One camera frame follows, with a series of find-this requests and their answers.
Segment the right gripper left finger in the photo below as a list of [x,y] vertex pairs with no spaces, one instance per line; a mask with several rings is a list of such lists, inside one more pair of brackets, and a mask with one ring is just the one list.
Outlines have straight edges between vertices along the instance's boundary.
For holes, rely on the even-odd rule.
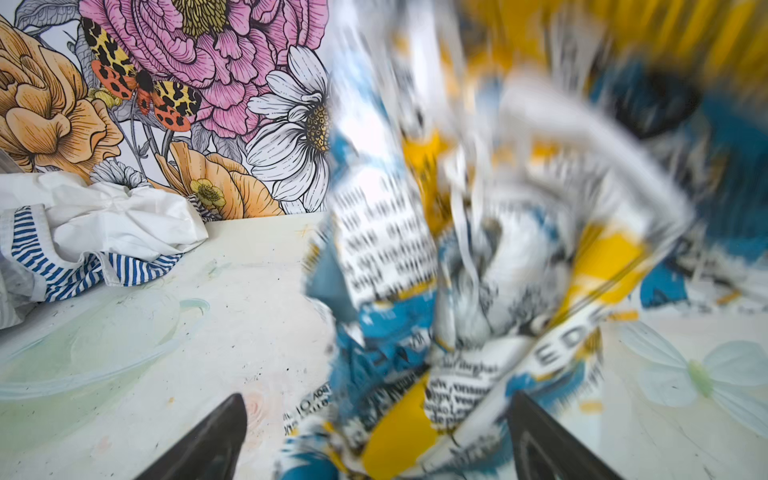
[[234,393],[136,479],[233,479],[246,434],[245,402]]

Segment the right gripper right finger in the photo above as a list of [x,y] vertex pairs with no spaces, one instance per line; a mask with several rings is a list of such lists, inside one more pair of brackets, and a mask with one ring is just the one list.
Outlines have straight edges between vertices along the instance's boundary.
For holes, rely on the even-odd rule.
[[506,422],[518,479],[622,479],[525,392],[513,396]]

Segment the newspaper print colourful cloth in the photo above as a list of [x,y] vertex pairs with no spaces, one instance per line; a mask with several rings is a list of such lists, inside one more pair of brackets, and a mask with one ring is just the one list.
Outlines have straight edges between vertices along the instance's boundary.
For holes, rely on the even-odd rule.
[[767,475],[767,5],[337,1],[328,384],[279,479]]

